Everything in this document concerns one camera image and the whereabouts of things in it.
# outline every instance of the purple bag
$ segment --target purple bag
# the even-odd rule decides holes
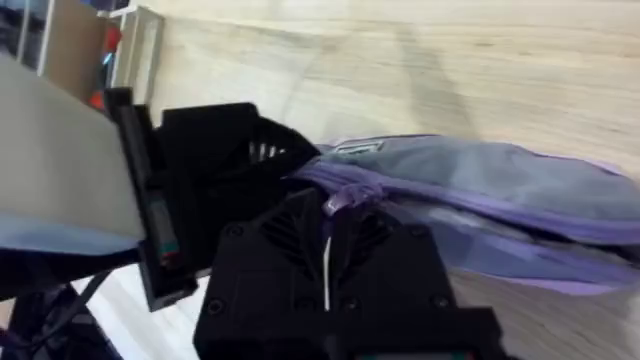
[[[640,191],[611,168],[435,135],[348,141],[295,176],[428,224],[449,266],[570,294],[640,278]]]

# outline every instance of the wooden floor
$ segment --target wooden floor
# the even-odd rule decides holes
[[[167,17],[152,101],[233,101],[313,141],[439,133],[640,181],[640,2],[141,0]],[[640,358],[640,288],[578,298],[454,272],[524,359]],[[203,293],[149,315],[135,268],[91,307],[127,359],[193,359]]]

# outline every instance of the black 3d-printed part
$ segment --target black 3d-printed part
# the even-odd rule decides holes
[[[201,359],[469,352],[504,360],[493,311],[459,309],[428,229],[315,190],[223,232],[194,335]],[[329,310],[321,258],[331,237]]]
[[[140,216],[141,274],[151,310],[191,295],[209,273],[220,231],[281,201],[282,180],[318,154],[300,134],[260,117],[251,104],[167,110],[153,128],[130,89],[109,89]]]

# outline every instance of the gray fabric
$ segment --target gray fabric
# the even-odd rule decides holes
[[[443,136],[350,141],[337,149],[371,142],[382,145],[355,154],[327,152],[321,159],[531,209],[587,219],[640,219],[640,191],[633,181],[585,161]]]

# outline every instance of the red object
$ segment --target red object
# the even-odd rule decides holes
[[[91,99],[89,99],[89,104],[98,110],[104,111],[104,101],[102,101],[102,92],[96,91],[91,95]]]
[[[120,40],[122,40],[122,33],[120,32],[120,29],[115,26],[107,27],[107,33],[105,34],[104,41],[104,52],[107,54],[116,52]]]

